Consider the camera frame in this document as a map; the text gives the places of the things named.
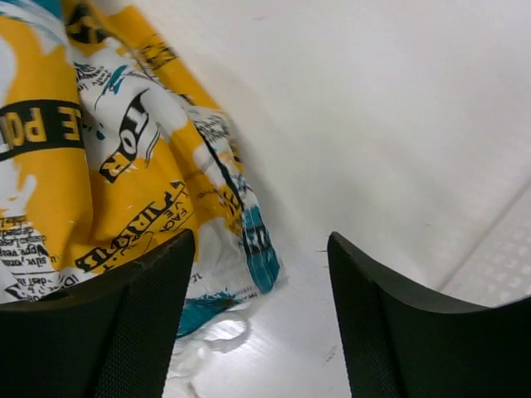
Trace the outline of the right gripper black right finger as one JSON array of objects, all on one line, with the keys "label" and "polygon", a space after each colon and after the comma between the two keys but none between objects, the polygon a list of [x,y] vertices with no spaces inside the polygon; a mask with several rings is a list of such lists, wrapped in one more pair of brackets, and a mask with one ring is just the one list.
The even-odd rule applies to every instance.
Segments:
[{"label": "right gripper black right finger", "polygon": [[352,396],[529,396],[528,298],[496,308],[453,298],[337,232],[327,256]]}]

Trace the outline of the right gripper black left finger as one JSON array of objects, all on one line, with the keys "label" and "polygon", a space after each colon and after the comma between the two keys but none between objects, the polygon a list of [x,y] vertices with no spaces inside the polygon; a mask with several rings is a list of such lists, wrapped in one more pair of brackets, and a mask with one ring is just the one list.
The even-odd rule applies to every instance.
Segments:
[{"label": "right gripper black left finger", "polygon": [[1,307],[4,397],[160,397],[195,254],[183,231],[37,302]]}]

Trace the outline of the colourful printed shorts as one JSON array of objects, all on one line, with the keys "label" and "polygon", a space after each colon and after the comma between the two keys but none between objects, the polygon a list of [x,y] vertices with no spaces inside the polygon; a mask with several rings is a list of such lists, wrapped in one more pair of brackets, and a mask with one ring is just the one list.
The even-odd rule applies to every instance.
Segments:
[{"label": "colourful printed shorts", "polygon": [[178,335],[284,267],[233,124],[131,1],[1,4],[1,300],[36,301],[193,233]]}]

